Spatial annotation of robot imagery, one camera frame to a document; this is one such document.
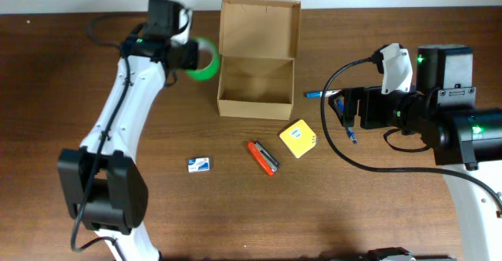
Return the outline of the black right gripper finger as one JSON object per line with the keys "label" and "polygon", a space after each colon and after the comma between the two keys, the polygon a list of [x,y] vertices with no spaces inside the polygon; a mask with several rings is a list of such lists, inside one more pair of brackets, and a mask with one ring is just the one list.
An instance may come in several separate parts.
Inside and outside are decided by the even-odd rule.
{"label": "black right gripper finger", "polygon": [[345,126],[344,122],[344,102],[343,98],[341,96],[330,96],[328,98],[328,104],[333,110],[333,112],[336,114],[340,125]]}
{"label": "black right gripper finger", "polygon": [[358,102],[362,98],[364,88],[348,88],[343,90],[344,112],[343,127],[353,127],[358,113]]}

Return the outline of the green tape roll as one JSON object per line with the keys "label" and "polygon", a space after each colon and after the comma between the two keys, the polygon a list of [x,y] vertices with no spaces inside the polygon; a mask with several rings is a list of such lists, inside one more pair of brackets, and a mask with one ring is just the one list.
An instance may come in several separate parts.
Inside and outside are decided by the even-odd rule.
{"label": "green tape roll", "polygon": [[187,69],[187,75],[196,81],[208,81],[220,69],[220,55],[217,46],[209,39],[196,37],[192,41],[197,44],[196,57],[199,65],[195,69]]}

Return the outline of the yellow sticky note pad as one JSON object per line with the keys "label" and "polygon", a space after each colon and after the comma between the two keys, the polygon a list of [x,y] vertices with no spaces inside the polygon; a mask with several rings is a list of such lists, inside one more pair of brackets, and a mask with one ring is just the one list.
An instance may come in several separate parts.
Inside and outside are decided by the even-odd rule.
{"label": "yellow sticky note pad", "polygon": [[278,134],[295,158],[301,158],[318,143],[318,137],[303,119],[288,125]]}

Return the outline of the cardboard box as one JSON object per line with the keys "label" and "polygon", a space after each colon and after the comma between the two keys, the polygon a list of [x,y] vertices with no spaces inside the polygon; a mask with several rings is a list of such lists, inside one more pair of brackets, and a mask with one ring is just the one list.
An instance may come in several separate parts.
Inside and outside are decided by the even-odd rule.
{"label": "cardboard box", "polygon": [[219,115],[289,120],[300,22],[300,1],[222,0]]}

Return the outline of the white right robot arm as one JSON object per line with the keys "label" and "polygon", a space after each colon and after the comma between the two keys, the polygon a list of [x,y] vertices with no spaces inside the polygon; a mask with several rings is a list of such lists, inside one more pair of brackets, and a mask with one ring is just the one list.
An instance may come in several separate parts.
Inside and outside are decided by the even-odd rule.
{"label": "white right robot arm", "polygon": [[501,111],[478,109],[473,52],[465,45],[422,45],[417,58],[398,43],[377,49],[379,86],[322,92],[345,128],[386,128],[420,136],[455,205],[464,257],[501,257]]}

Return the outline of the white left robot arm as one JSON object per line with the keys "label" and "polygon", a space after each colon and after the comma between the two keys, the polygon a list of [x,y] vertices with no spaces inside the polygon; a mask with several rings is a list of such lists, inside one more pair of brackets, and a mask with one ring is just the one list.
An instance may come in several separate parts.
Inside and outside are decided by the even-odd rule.
{"label": "white left robot arm", "polygon": [[118,71],[104,108],[80,147],[62,150],[57,162],[67,210],[75,221],[73,252],[103,241],[117,260],[162,259],[144,224],[149,193],[136,152],[168,77],[198,66],[192,23],[193,11],[183,4],[149,0],[146,21],[115,46]]}

